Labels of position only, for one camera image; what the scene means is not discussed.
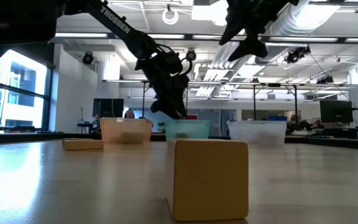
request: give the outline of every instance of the wooden block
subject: wooden block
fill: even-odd
[[[67,151],[70,150],[84,150],[84,149],[97,149],[103,150],[104,143],[102,140],[89,140],[89,139],[76,139],[76,140],[63,140],[63,148]]]
[[[198,139],[168,140],[168,205],[178,221],[248,216],[248,145]]]

